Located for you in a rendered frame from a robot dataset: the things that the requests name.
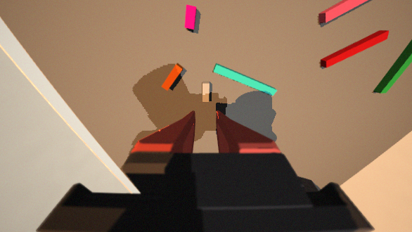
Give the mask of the red rod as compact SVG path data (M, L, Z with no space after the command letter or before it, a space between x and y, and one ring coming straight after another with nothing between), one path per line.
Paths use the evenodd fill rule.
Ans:
M322 67L330 67L341 60L357 54L387 39L389 30L379 30L325 58L321 59Z

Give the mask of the pink rod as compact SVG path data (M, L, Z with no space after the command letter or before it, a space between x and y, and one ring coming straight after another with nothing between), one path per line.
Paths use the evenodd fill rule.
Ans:
M348 10L362 4L367 0L342 0L341 2L331 6L330 8L324 10L323 12L319 13L319 23L321 22L328 22L333 18L338 17L339 15L347 12Z

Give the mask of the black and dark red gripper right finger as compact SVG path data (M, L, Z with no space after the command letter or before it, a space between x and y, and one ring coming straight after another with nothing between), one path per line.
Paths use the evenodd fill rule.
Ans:
M219 153L281 153L274 140L231 120L219 110L216 126Z

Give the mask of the small magenta block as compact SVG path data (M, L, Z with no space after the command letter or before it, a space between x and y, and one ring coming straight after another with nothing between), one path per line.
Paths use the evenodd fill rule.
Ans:
M195 16L196 16L196 7L186 5L186 21L185 27L189 29L195 29Z

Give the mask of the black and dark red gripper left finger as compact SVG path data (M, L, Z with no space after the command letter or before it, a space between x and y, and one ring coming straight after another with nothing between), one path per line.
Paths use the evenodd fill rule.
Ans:
M181 120L137 141L131 153L134 151L182 153L182 146L183 153L192 153L194 138L195 111L191 111Z

